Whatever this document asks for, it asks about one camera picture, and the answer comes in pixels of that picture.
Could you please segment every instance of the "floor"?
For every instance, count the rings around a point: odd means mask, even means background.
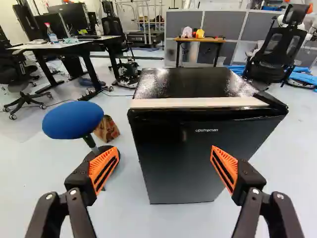
[[[114,77],[108,71],[109,59],[92,59],[99,79],[110,84]],[[163,67],[163,61],[138,60],[141,67]],[[49,63],[63,70],[59,61]],[[67,75],[56,75],[67,80]],[[45,84],[43,77],[38,84]],[[63,100],[76,100],[84,94],[77,80],[51,90],[54,99],[43,98],[47,105]],[[289,114],[279,124],[250,162],[267,179],[265,192],[288,194],[296,208],[306,237],[316,236],[314,175],[315,130],[317,130],[317,94],[310,90],[274,85],[269,92],[288,104]],[[193,238],[230,237],[240,208],[224,190],[215,202],[182,205],[150,205],[138,163],[138,156],[127,120],[133,91],[117,88],[109,95],[99,94],[91,101],[100,105],[118,125],[121,135],[111,142],[122,157],[115,173],[100,193],[89,213],[98,237]],[[12,95],[0,92],[0,102],[12,101]],[[45,111],[23,108],[18,119],[11,121],[0,113],[0,144],[2,144],[0,180],[0,230],[3,237],[25,235],[38,198],[49,191],[65,192],[63,182],[90,151],[81,139],[53,140],[41,130],[41,121],[55,106]],[[98,145],[104,143],[95,137]],[[62,237],[72,237],[69,219],[62,226]],[[257,237],[268,237],[261,218]]]

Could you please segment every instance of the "paper bag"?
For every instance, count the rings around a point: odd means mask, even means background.
[[[94,130],[94,134],[105,143],[112,141],[120,135],[119,129],[109,115],[104,115],[102,121]]]

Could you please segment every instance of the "black box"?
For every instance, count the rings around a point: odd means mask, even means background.
[[[225,67],[143,69],[128,119],[150,203],[214,201],[211,146],[248,160],[287,113]]]

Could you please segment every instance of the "black desk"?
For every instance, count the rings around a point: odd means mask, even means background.
[[[113,74],[116,79],[113,85],[116,85],[116,82],[120,79],[120,75],[119,68],[115,60],[116,53],[112,44],[120,42],[120,38],[122,38],[122,36],[101,36],[99,39],[79,39],[80,42],[93,41],[93,44],[101,44],[108,51]]]
[[[33,51],[40,67],[42,68],[45,76],[47,77],[50,85],[36,91],[35,93],[43,93],[51,88],[54,88],[60,84],[63,84],[64,81],[56,81],[51,74],[46,62],[43,58],[45,55],[58,55],[58,56],[80,56],[83,58],[93,86],[96,92],[102,89],[100,81],[96,75],[93,64],[90,60],[90,51],[91,51],[92,41],[81,41],[78,43],[72,44],[41,44],[41,45],[21,45],[10,48],[10,50],[23,50],[23,51]]]

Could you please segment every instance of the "office chair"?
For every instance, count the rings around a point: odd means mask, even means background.
[[[246,52],[247,64],[243,77],[252,79],[255,87],[267,89],[271,83],[282,82],[281,87],[295,68],[295,57],[304,42],[306,31],[297,29],[305,17],[306,5],[290,4],[285,12],[283,23],[287,27],[274,27],[276,17],[272,18],[270,30],[262,47],[252,57]]]
[[[104,35],[105,36],[121,36],[118,39],[117,44],[112,45],[112,49],[116,54],[116,58],[120,58],[123,56],[124,52],[131,51],[132,59],[135,61],[132,48],[129,46],[131,42],[128,42],[126,36],[123,32],[122,24],[120,18],[117,17],[114,13],[112,2],[110,1],[102,1],[102,6],[104,12],[107,14],[107,17],[103,17],[101,19]]]
[[[118,39],[118,43],[111,45],[115,51],[116,58],[122,57],[124,52],[131,51],[132,59],[133,61],[135,61],[132,48],[129,46],[132,42],[127,41],[119,17],[114,17],[110,15],[107,17],[103,17],[101,19],[101,22],[103,25],[105,36],[121,36],[121,38]]]
[[[44,103],[38,102],[34,100],[34,98],[42,96],[52,98],[50,92],[35,95],[24,94],[22,92],[30,83],[30,79],[38,77],[30,75],[30,73],[37,70],[35,65],[25,66],[25,57],[23,55],[24,51],[25,50],[16,50],[12,53],[9,50],[6,52],[0,51],[0,84],[8,84],[9,91],[20,93],[20,98],[3,106],[3,111],[10,112],[9,118],[11,120],[17,119],[15,113],[20,110],[25,103],[38,104],[41,109],[46,109],[46,105]],[[11,110],[9,107],[14,105],[17,106]]]

